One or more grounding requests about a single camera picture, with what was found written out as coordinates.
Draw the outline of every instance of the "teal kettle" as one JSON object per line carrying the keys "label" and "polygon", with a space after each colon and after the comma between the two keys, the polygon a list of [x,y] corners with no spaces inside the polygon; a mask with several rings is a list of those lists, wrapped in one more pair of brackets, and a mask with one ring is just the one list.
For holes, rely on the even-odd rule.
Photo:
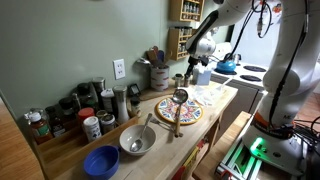
{"label": "teal kettle", "polygon": [[226,54],[223,61],[217,63],[216,70],[221,73],[232,73],[236,69],[236,63],[230,53]]}

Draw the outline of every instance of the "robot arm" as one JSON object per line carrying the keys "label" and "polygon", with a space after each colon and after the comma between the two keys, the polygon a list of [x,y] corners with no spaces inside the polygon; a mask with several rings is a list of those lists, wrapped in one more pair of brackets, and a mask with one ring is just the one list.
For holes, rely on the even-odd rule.
{"label": "robot arm", "polygon": [[211,55],[215,50],[215,43],[204,38],[215,27],[235,24],[242,19],[251,8],[250,0],[225,0],[218,10],[211,12],[203,21],[193,36],[187,41],[186,49],[190,54],[189,67],[185,78],[189,78],[193,67],[199,61],[208,64],[204,56]]}
{"label": "robot arm", "polygon": [[[225,0],[204,20],[186,44],[191,55],[185,78],[189,78],[193,66],[203,56],[214,51],[212,44],[203,40],[206,33],[214,27],[236,23],[250,10],[252,1]],[[317,65],[320,1],[282,0],[281,4],[283,13],[279,40],[269,70],[263,78],[268,93],[260,101],[242,141],[256,158],[300,176],[305,170],[303,143],[298,145],[301,143],[292,136],[293,131],[285,127],[291,125],[320,79],[320,67]],[[262,139],[260,149],[252,148],[257,139]]]}

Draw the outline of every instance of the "metal ladle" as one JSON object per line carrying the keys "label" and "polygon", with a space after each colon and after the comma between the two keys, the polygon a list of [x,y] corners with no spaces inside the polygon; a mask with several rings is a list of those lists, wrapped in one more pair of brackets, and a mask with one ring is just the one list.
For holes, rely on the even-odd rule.
{"label": "metal ladle", "polygon": [[149,120],[151,119],[151,117],[152,117],[152,113],[149,113],[149,114],[148,114],[148,117],[147,117],[147,120],[146,120],[146,123],[144,124],[144,128],[143,128],[143,130],[142,130],[142,132],[141,132],[141,135],[140,135],[139,139],[135,140],[135,141],[132,143],[132,145],[131,145],[131,147],[130,147],[130,151],[132,151],[132,152],[137,152],[137,151],[139,151],[139,150],[141,149],[141,147],[142,147],[142,145],[143,145],[142,135],[143,135],[144,131],[146,130],[146,127],[147,127],[148,122],[149,122]]}
{"label": "metal ladle", "polygon": [[173,98],[172,101],[177,103],[178,109],[176,111],[176,129],[175,129],[175,137],[182,137],[182,133],[180,133],[180,110],[181,110],[181,105],[185,103],[188,100],[188,92],[184,89],[176,89],[173,93]]}

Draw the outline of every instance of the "stove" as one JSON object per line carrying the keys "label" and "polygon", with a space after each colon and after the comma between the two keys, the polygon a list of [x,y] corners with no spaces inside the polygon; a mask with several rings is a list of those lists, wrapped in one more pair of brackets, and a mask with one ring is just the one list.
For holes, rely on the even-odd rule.
{"label": "stove", "polygon": [[241,62],[241,66],[236,67],[235,73],[222,74],[221,72],[216,71],[215,62],[211,62],[209,65],[212,69],[211,78],[213,81],[214,81],[214,78],[227,80],[228,78],[233,77],[233,80],[231,82],[238,83],[243,86],[255,88],[261,91],[264,90],[262,80],[263,80],[263,76],[268,70],[267,67]]}
{"label": "stove", "polygon": [[253,64],[241,62],[236,66],[234,75],[221,74],[216,69],[217,63],[211,62],[208,66],[212,69],[211,81],[224,83],[229,78],[233,78],[227,86],[238,89],[238,93],[222,115],[220,130],[217,133],[216,140],[229,128],[230,124],[236,119],[241,111],[253,114],[264,94],[263,76],[268,68],[256,66]]}

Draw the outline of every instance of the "blue bowl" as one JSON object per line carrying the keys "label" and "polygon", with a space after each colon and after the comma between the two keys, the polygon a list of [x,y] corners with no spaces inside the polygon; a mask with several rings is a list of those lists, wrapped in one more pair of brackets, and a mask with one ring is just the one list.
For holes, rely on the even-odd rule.
{"label": "blue bowl", "polygon": [[231,73],[234,72],[234,70],[236,69],[236,63],[234,63],[233,61],[227,61],[227,62],[218,62],[217,64],[217,70],[221,71],[221,72],[227,72],[227,73]]}
{"label": "blue bowl", "polygon": [[84,160],[84,170],[90,179],[105,180],[111,178],[119,167],[119,147],[102,146]]}

